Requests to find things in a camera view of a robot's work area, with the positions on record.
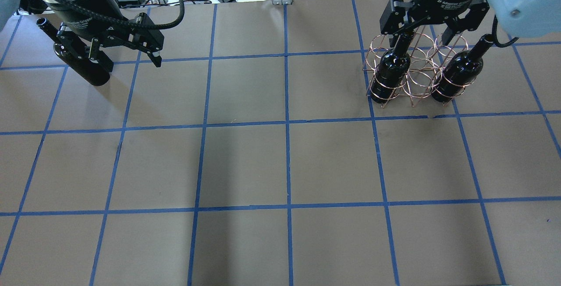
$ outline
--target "black wine bottle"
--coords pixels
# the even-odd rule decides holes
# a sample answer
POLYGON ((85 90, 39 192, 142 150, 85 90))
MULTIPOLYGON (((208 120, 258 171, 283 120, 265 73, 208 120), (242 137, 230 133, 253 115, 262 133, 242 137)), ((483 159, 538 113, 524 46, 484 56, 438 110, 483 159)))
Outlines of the black wine bottle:
POLYGON ((386 51, 380 59, 374 71, 375 79, 370 86, 370 97, 374 102, 385 104, 391 100, 395 88, 401 84, 411 64, 407 50, 414 36, 413 32, 401 34, 395 48, 386 51))
POLYGON ((46 18, 39 18, 37 26, 45 32, 45 34, 54 42, 54 53, 67 64, 72 70, 76 71, 84 80, 88 81, 92 86, 102 86, 110 78, 110 74, 104 70, 99 64, 91 62, 88 58, 78 59, 74 57, 68 50, 64 48, 57 38, 57 29, 46 18))
POLYGON ((463 86, 473 82, 483 70, 481 57, 492 45, 493 36, 485 34, 471 50, 457 53, 442 72, 440 82, 431 94, 433 98, 442 103, 450 102, 463 86))

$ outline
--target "grid square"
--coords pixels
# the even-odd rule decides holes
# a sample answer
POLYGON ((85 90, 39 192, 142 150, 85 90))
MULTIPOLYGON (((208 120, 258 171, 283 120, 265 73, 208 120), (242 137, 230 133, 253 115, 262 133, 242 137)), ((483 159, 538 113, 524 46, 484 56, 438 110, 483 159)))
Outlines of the grid square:
MULTIPOLYGON (((172 29, 162 30, 165 38, 161 55, 164 59, 208 57, 214 6, 204 4, 189 6, 188 17, 172 29)), ((165 24, 177 18, 177 11, 165 7, 153 7, 150 17, 155 24, 165 24)), ((142 54, 142 60, 148 56, 142 54)))
POLYGON ((64 64, 53 50, 53 41, 36 26, 38 16, 24 15, 2 67, 64 64))
POLYGON ((12 225, 14 224, 14 219, 16 217, 4 216, 0 217, 0 252, 4 254, 6 244, 8 243, 8 238, 10 237, 10 232, 12 231, 12 225))
POLYGON ((561 96, 557 90, 561 87, 561 79, 556 76, 561 69, 557 54, 561 45, 517 46, 516 50, 543 108, 561 110, 561 96))
POLYGON ((15 16, 15 15, 10 16, 4 28, 0 30, 0 61, 2 60, 2 56, 4 56, 4 51, 6 50, 6 47, 8 47, 8 42, 10 42, 10 38, 12 38, 12 34, 14 33, 14 28, 16 28, 16 25, 18 24, 18 19, 19 16, 15 16))
POLYGON ((561 280, 561 202, 486 204, 505 279, 548 286, 561 280))
POLYGON ((96 286, 186 285, 193 214, 111 214, 96 286))
POLYGON ((45 138, 24 211, 102 210, 119 132, 45 138))
POLYGON ((103 216, 20 218, 0 276, 2 285, 87 285, 103 216))
POLYGON ((560 158, 543 116, 463 118, 484 197, 561 195, 560 158))
POLYGON ((294 284, 393 285, 384 224, 383 207, 293 209, 294 284))
POLYGON ((287 11, 288 52, 360 49, 351 0, 295 0, 287 11))
POLYGON ((547 114, 547 120, 557 137, 557 142, 561 142, 561 114, 547 114))
POLYGON ((202 124, 207 61, 140 64, 127 126, 202 124))
POLYGON ((117 64, 109 82, 91 86, 68 69, 49 129, 120 128, 134 70, 132 64, 117 64))
POLYGON ((270 0, 219 4, 213 55, 283 53, 283 15, 283 7, 273 5, 270 0))
POLYGON ((20 207, 41 135, 0 136, 0 212, 20 207))
POLYGON ((214 60, 209 124, 284 121, 284 58, 214 60))
POLYGON ((288 284, 286 210, 199 214, 193 285, 288 284))
POLYGON ((401 285, 501 283, 478 204, 393 206, 390 213, 401 285))
POLYGON ((370 117, 360 54, 288 58, 290 119, 370 117))
POLYGON ((388 200, 477 198, 456 118, 376 126, 388 200))
POLYGON ((286 204, 286 127, 208 128, 200 206, 257 204, 286 204))
POLYGON ((293 204, 382 200, 372 123, 290 125, 293 204))
POLYGON ((492 47, 483 56, 483 62, 477 80, 457 98, 459 112, 539 110, 512 48, 492 47))
POLYGON ((0 71, 0 131, 44 130, 63 68, 0 71))
POLYGON ((201 133, 195 128, 126 132, 111 208, 193 207, 201 133))

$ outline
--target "table surface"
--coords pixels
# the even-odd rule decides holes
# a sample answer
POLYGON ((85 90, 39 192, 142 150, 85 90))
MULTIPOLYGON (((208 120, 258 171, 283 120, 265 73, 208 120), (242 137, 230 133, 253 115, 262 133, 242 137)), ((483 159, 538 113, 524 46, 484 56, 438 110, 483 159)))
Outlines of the table surface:
POLYGON ((97 88, 14 16, 0 283, 556 284, 561 35, 491 48, 447 107, 381 109, 362 62, 386 2, 187 6, 161 68, 110 48, 97 88))

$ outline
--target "electrical wire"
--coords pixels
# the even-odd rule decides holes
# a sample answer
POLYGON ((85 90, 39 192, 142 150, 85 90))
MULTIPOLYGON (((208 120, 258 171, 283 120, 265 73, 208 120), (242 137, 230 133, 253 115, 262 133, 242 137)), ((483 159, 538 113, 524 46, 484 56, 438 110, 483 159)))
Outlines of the electrical wire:
POLYGON ((67 6, 71 10, 75 10, 76 12, 78 12, 80 14, 90 16, 91 18, 94 18, 96 20, 103 21, 103 22, 108 22, 108 23, 118 25, 118 26, 122 26, 122 27, 126 27, 126 28, 133 28, 133 29, 147 29, 147 30, 159 29, 159 30, 161 30, 161 29, 174 28, 175 26, 177 26, 181 23, 181 21, 184 18, 184 15, 185 15, 184 0, 179 0, 178 1, 179 2, 179 15, 177 16, 177 18, 173 22, 166 23, 166 24, 154 24, 154 25, 137 24, 137 23, 128 22, 126 20, 120 20, 118 18, 111 18, 110 16, 103 15, 103 14, 100 14, 98 12, 94 12, 92 10, 89 10, 88 8, 84 8, 82 6, 79 6, 78 4, 75 4, 74 2, 72 2, 70 0, 55 0, 55 1, 58 2, 59 4, 67 6))
POLYGON ((495 18, 493 18, 493 29, 491 30, 491 34, 493 35, 493 43, 495 44, 495 46, 497 46, 499 48, 506 48, 508 46, 511 46, 512 44, 514 44, 518 40, 518 37, 514 37, 509 42, 506 42, 506 43, 499 42, 499 39, 497 38, 497 27, 498 26, 499 26, 499 20, 497 20, 497 15, 495 15, 495 18))

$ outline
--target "blue tape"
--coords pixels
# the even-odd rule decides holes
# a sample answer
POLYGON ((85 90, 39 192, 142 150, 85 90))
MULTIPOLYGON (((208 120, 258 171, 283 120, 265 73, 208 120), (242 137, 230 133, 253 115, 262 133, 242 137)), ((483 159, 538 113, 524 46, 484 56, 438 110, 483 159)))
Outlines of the blue tape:
POLYGON ((193 213, 193 226, 191 229, 191 248, 189 253, 189 267, 188 267, 188 278, 187 284, 188 286, 192 285, 193 282, 193 264, 195 260, 195 242, 197 238, 197 225, 199 221, 199 203, 201 199, 201 183, 202 183, 202 162, 204 159, 205 154, 205 140, 206 140, 206 127, 207 127, 207 120, 208 120, 208 112, 209 112, 209 100, 210 100, 210 77, 212 74, 212 61, 213 61, 213 52, 214 52, 214 34, 216 31, 216 12, 217 12, 217 5, 214 4, 214 13, 212 18, 212 30, 210 33, 210 51, 209 51, 209 66, 208 66, 208 74, 206 76, 206 97, 205 97, 205 111, 204 117, 202 120, 202 136, 201 136, 201 150, 199 153, 199 171, 197 174, 197 190, 195 193, 195 210, 193 213))
POLYGON ((105 210, 104 210, 104 213, 103 213, 102 225, 101 225, 101 228, 99 230, 99 238, 98 238, 98 244, 97 244, 97 247, 96 247, 96 255, 94 256, 94 264, 92 266, 92 273, 90 275, 90 283, 89 283, 90 286, 94 285, 94 280, 96 278, 96 270, 97 270, 97 267, 98 267, 99 254, 101 252, 102 243, 103 243, 103 236, 105 234, 105 227, 106 227, 106 224, 107 224, 107 214, 108 214, 108 210, 109 210, 109 207, 110 207, 110 204, 111 204, 111 196, 113 194, 115 177, 117 176, 117 168, 118 168, 118 165, 119 165, 119 159, 121 157, 121 149, 122 149, 122 146, 123 146, 124 134, 126 132, 128 113, 130 112, 130 108, 131 108, 132 94, 133 94, 133 91, 134 91, 134 88, 135 88, 136 76, 138 74, 138 65, 139 65, 141 54, 142 54, 142 52, 139 51, 138 55, 136 56, 136 64, 135 64, 134 73, 132 75, 131 88, 128 91, 127 106, 124 109, 123 124, 122 124, 121 129, 120 129, 121 136, 119 138, 119 144, 117 146, 117 151, 115 153, 115 161, 114 161, 113 170, 112 170, 112 174, 111 174, 109 189, 107 191, 106 205, 105 205, 105 210))
MULTIPOLYGON (((352 2, 353 12, 355 14, 356 29, 357 29, 357 32, 358 32, 359 42, 360 42, 360 50, 361 50, 361 57, 362 57, 361 64, 363 64, 366 57, 365 57, 364 44, 362 43, 362 31, 361 31, 361 28, 360 28, 359 13, 356 9, 355 0, 351 0, 351 2, 352 2)), ((364 70, 363 73, 364 73, 365 89, 368 90, 368 84, 369 84, 368 73, 366 72, 366 70, 364 70)), ((376 148, 376 160, 377 160, 377 164, 378 164, 378 174, 380 176, 380 187, 381 187, 381 192, 382 192, 382 198, 384 200, 384 214, 385 214, 385 218, 386 218, 387 240, 389 242, 389 250, 390 250, 390 254, 391 254, 391 266, 393 268, 393 276, 394 276, 395 284, 397 286, 399 286, 399 271, 398 271, 398 268, 397 268, 397 258, 396 258, 396 255, 395 255, 393 230, 391 228, 391 217, 390 217, 390 214, 389 214, 389 206, 387 205, 387 194, 386 194, 386 188, 385 188, 384 170, 383 170, 383 167, 382 167, 382 160, 381 160, 381 155, 380 155, 380 144, 378 143, 378 133, 377 133, 377 128, 376 128, 376 116, 374 114, 372 99, 370 97, 368 97, 367 99, 368 99, 368 106, 370 108, 370 116, 371 116, 371 121, 372 121, 374 146, 376 148)))
POLYGON ((286 125, 286 204, 287 204, 287 238, 288 238, 288 284, 294 286, 294 260, 292 253, 292 186, 290 170, 290 116, 288 90, 288 8, 283 6, 284 26, 284 120, 286 125))
POLYGON ((125 130, 132 131, 132 130, 184 129, 184 128, 202 128, 202 125, 165 125, 165 126, 126 127, 125 130))
POLYGON ((234 127, 234 126, 261 126, 261 125, 284 125, 282 121, 272 122, 226 122, 224 124, 207 124, 207 127, 234 127))
POLYGON ((290 124, 308 124, 311 122, 369 122, 372 118, 326 118, 290 120, 290 124))
POLYGON ((529 43, 515 43, 513 44, 514 47, 518 46, 547 46, 547 45, 561 45, 561 42, 529 42, 529 43))
POLYGON ((18 135, 40 135, 43 132, 40 130, 34 130, 31 132, 0 132, 0 136, 18 136, 18 135))
POLYGON ((4 59, 6 59, 6 55, 8 55, 8 50, 10 49, 10 46, 12 46, 12 41, 14 40, 14 37, 16 36, 16 32, 18 31, 18 27, 20 27, 22 17, 23 16, 20 15, 20 18, 18 18, 18 21, 16 22, 16 26, 14 27, 14 31, 12 32, 12 36, 10 36, 10 40, 8 40, 8 44, 6 45, 6 49, 4 50, 4 53, 2 54, 2 58, 0 59, 0 67, 4 63, 4 59))
POLYGON ((66 64, 51 64, 48 66, 23 66, 23 67, 5 67, 0 70, 30 70, 30 69, 50 69, 50 68, 65 68, 66 64))
MULTIPOLYGON (((483 198, 485 203, 507 203, 507 202, 555 202, 560 201, 561 196, 531 196, 531 197, 499 197, 499 198, 483 198)), ((479 199, 464 200, 395 200, 385 202, 343 202, 343 203, 308 203, 308 204, 291 204, 291 209, 306 208, 346 208, 346 207, 383 207, 387 206, 419 206, 419 205, 447 205, 447 204, 479 204, 479 199)), ((198 212, 216 212, 216 211, 242 211, 242 210, 281 210, 287 209, 288 204, 272 204, 272 205, 247 205, 247 206, 214 206, 199 207, 198 212)), ((63 211, 22 211, 18 212, 0 212, 0 217, 20 216, 57 216, 57 215, 122 215, 122 214, 166 214, 175 212, 194 212, 194 207, 179 208, 144 208, 144 209, 122 209, 122 210, 63 210, 63 211)))

